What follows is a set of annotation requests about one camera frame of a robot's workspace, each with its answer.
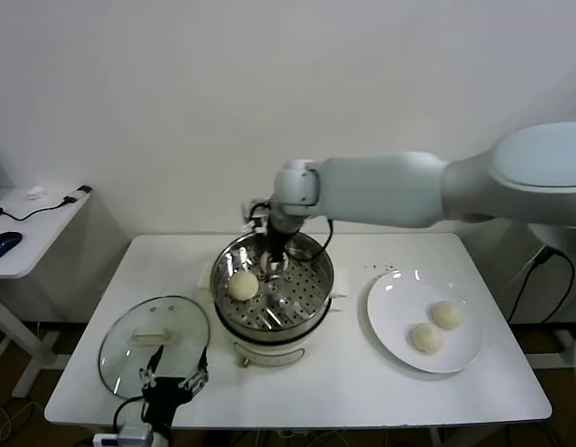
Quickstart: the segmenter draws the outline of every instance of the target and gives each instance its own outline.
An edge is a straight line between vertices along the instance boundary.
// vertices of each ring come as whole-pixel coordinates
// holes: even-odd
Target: small white table
[[[16,217],[41,208],[56,206],[72,189],[51,190],[48,195],[37,200],[27,199],[23,188],[0,188],[0,207]],[[23,240],[0,258],[0,279],[22,278],[29,274],[46,254],[52,243],[88,200],[84,195],[76,203],[57,210],[37,213],[27,221],[17,222],[7,216],[0,216],[0,233],[18,231]],[[21,379],[13,388],[12,396],[23,398],[29,394],[35,378],[42,369],[63,370],[70,356],[57,356],[51,348],[58,339],[57,332],[49,332],[43,340],[37,338],[0,302],[0,330],[6,337],[0,344],[0,357],[13,340],[32,359]]]
[[[231,236],[133,240],[46,407],[59,424],[109,427],[122,402],[97,358],[112,324],[133,306],[180,294],[203,305],[212,328],[210,382],[175,417],[176,428],[431,427],[541,420],[551,405],[459,239],[452,234],[336,235],[329,252],[348,271],[350,296],[316,331],[322,348],[288,367],[241,368],[214,306],[196,289]],[[396,360],[363,323],[365,289],[386,264],[432,270],[468,293],[485,330],[480,357],[437,375]],[[141,405],[120,421],[137,417]]]

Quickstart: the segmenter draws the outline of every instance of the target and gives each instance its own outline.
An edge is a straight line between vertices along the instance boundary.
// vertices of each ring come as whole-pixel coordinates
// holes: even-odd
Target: steamed bun
[[[239,271],[228,282],[228,293],[237,301],[247,301],[257,295],[259,280],[251,272]]]
[[[423,354],[435,354],[444,347],[444,336],[432,323],[420,323],[412,328],[410,341]]]
[[[452,301],[440,301],[432,305],[430,313],[437,326],[449,331],[459,328],[464,320],[461,306]]]

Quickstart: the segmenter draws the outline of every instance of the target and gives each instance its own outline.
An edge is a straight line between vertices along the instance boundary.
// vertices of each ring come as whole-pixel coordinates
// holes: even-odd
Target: blue mouse
[[[0,233],[0,258],[23,239],[23,235],[16,231]]]

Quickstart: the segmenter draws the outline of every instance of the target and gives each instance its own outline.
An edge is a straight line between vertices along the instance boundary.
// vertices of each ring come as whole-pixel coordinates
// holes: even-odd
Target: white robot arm
[[[562,250],[576,247],[576,123],[520,129],[449,164],[416,152],[292,161],[270,203],[268,226],[280,234],[313,216],[408,228],[503,217]]]

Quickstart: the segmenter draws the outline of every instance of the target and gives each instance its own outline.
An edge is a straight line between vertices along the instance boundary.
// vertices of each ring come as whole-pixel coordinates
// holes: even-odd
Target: glass lid
[[[205,312],[181,296],[153,298],[122,316],[105,336],[98,365],[106,387],[121,398],[141,396],[139,371],[163,346],[156,377],[190,377],[210,340]]]

